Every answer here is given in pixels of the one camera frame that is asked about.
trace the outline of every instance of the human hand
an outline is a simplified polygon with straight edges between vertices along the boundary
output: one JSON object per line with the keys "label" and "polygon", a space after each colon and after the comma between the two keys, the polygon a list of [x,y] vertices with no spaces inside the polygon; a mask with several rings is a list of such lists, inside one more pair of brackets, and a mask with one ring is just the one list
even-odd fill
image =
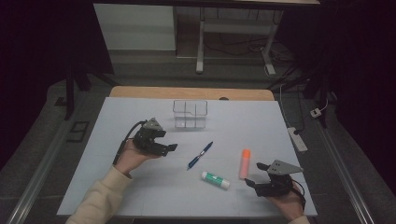
{"label": "human hand", "polygon": [[128,139],[120,154],[120,158],[114,167],[124,175],[129,175],[133,169],[137,168],[144,161],[149,159],[157,159],[160,157],[161,156],[140,151],[134,146],[132,139]]}
{"label": "human hand", "polygon": [[[299,188],[294,182],[293,187],[300,192]],[[288,221],[292,221],[297,217],[302,217],[304,215],[301,199],[292,191],[287,195],[266,198],[280,210],[280,212]]]}

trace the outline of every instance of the pen cap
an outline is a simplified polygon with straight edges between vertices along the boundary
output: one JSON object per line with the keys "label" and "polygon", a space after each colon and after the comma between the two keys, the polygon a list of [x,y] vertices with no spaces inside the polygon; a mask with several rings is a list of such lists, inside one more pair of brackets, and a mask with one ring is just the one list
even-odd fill
{"label": "pen cap", "polygon": [[242,158],[248,158],[250,159],[250,149],[244,149],[242,151]]}

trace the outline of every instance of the white tabletop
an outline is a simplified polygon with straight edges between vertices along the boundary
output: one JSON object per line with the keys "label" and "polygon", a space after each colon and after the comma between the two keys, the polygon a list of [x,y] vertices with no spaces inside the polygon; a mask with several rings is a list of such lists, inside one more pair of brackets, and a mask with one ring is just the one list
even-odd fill
{"label": "white tabletop", "polygon": [[[277,102],[207,101],[205,129],[175,128],[174,100],[106,98],[90,140],[59,208],[74,213],[94,180],[103,178],[125,135],[138,121],[156,118],[167,131],[156,142],[178,144],[164,158],[150,160],[131,172],[134,181],[116,215],[128,217],[273,217],[278,210],[238,178],[242,150],[251,150],[248,178],[268,182],[256,162],[274,160],[300,166]],[[187,171],[187,164],[213,141],[213,146]],[[221,189],[200,178],[202,171],[231,182]],[[317,215],[302,173],[291,175],[305,188],[308,216]]]}

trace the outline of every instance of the person's arm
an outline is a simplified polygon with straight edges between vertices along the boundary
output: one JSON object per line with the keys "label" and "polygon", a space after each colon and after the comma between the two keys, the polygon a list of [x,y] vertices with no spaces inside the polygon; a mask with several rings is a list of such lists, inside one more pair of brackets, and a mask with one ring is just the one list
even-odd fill
{"label": "person's arm", "polygon": [[105,178],[96,181],[88,189],[76,212],[67,224],[106,223],[119,209],[122,194],[132,182],[129,173],[148,159],[159,156],[143,154],[128,140],[115,166],[111,166]]}
{"label": "person's arm", "polygon": [[280,197],[267,197],[289,221],[289,224],[309,224],[308,218],[304,215],[300,197],[294,192]]}

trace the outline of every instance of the marker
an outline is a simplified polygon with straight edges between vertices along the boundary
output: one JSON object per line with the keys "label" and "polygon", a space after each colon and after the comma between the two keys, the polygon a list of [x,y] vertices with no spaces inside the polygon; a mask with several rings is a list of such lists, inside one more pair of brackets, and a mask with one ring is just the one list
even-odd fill
{"label": "marker", "polygon": [[242,151],[241,169],[239,170],[239,178],[248,178],[248,164],[250,160],[250,149]]}

